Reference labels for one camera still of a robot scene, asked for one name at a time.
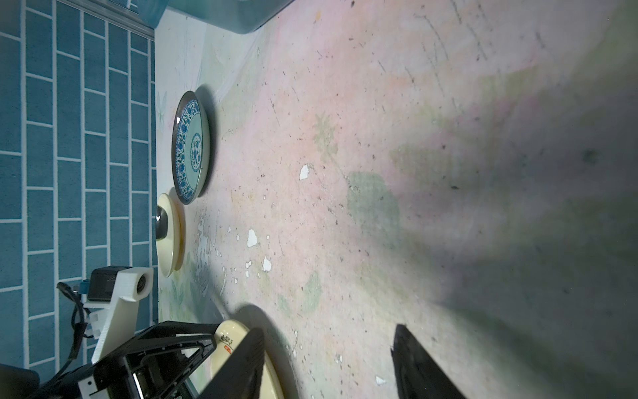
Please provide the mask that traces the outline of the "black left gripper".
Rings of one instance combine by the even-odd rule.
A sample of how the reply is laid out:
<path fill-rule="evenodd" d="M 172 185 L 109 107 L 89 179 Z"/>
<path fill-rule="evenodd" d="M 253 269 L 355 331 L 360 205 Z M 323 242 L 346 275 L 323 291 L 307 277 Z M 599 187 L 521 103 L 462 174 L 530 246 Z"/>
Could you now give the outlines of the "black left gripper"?
<path fill-rule="evenodd" d="M 63 372 L 30 398 L 169 398 L 216 349 L 219 324 L 165 321 L 129 341 L 129 349 L 153 349 L 149 355 L 152 393 L 145 371 L 135 370 L 138 356 L 117 349 L 92 365 Z"/>

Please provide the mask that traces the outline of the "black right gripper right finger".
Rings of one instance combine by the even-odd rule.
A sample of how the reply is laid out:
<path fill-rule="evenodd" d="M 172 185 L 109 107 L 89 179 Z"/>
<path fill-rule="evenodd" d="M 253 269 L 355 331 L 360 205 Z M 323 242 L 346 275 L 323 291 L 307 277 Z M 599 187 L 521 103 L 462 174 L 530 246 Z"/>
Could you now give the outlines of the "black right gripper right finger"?
<path fill-rule="evenodd" d="M 465 399 L 405 324 L 397 324 L 390 352 L 399 398 Z"/>

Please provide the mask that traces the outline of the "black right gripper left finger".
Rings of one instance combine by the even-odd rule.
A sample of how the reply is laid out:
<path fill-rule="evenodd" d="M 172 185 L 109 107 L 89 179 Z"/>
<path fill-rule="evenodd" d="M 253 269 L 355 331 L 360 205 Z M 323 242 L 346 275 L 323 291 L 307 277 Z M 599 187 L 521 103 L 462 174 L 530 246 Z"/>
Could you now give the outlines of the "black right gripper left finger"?
<path fill-rule="evenodd" d="M 199 398 L 260 397 L 265 350 L 262 329 L 250 329 Z"/>

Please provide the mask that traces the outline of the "yellow plate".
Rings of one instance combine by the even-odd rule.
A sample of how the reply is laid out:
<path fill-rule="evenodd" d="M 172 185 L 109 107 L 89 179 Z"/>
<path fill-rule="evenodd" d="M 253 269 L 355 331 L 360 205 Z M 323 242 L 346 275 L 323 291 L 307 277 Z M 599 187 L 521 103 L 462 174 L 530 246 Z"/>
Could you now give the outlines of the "yellow plate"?
<path fill-rule="evenodd" d="M 249 333 L 249 329 L 239 321 L 226 320 L 219 324 L 214 337 L 216 349 L 209 357 L 209 374 L 215 379 L 225 364 L 232 359 L 241 342 Z M 264 352 L 264 369 L 259 388 L 260 398 L 284 398 L 281 382 L 267 352 Z"/>

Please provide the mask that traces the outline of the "teal patterned small plate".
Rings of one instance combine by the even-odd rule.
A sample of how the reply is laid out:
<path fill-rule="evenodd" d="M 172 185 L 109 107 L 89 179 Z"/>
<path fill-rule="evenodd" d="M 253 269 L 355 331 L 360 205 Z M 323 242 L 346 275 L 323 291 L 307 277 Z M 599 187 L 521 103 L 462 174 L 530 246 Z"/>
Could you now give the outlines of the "teal patterned small plate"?
<path fill-rule="evenodd" d="M 183 205 L 192 204 L 204 189 L 210 153 L 209 119 L 196 94 L 186 91 L 174 116 L 171 145 L 174 187 Z"/>

